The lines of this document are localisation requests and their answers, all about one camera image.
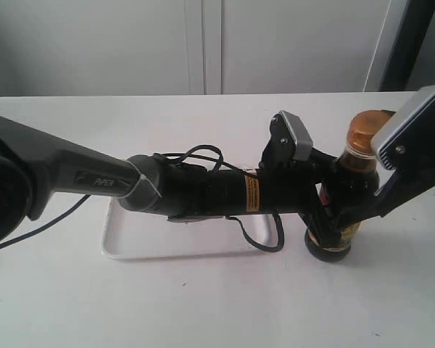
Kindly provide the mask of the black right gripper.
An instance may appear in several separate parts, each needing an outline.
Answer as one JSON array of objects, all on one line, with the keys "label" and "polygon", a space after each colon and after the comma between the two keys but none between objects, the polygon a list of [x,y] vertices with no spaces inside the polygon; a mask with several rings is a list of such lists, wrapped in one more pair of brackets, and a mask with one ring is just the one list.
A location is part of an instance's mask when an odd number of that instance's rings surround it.
[{"label": "black right gripper", "polygon": [[385,217],[395,208],[435,187],[435,165],[411,170],[397,170],[383,185],[378,195],[362,204],[345,208],[340,214],[337,228],[346,228],[377,216]]}]

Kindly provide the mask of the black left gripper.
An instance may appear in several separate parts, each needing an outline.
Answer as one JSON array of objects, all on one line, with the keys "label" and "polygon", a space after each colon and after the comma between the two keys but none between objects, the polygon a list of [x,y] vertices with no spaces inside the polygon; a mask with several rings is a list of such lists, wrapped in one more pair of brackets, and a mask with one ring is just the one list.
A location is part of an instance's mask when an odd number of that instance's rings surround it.
[{"label": "black left gripper", "polygon": [[273,216],[278,242],[284,242],[281,214],[299,213],[308,237],[325,250],[343,249],[329,208],[322,206],[316,185],[336,172],[336,157],[313,148],[307,161],[276,162],[266,145],[259,163],[261,204]]}]

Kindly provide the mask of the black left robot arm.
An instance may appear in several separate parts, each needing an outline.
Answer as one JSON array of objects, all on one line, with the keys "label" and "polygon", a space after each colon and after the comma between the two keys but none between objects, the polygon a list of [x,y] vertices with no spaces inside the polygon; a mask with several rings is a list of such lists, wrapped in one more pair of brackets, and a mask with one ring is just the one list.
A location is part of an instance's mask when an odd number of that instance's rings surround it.
[{"label": "black left robot arm", "polygon": [[296,115],[281,111],[273,117],[270,140],[252,172],[228,164],[216,146],[207,147],[214,153],[212,169],[192,164],[205,149],[116,159],[0,116],[0,249],[13,245],[13,230],[24,219],[39,219],[57,192],[82,200],[109,196],[125,210],[176,223],[268,214],[278,242],[260,245],[264,252],[283,248],[285,213],[297,213],[319,245],[339,241],[316,190],[331,157],[313,149]]}]

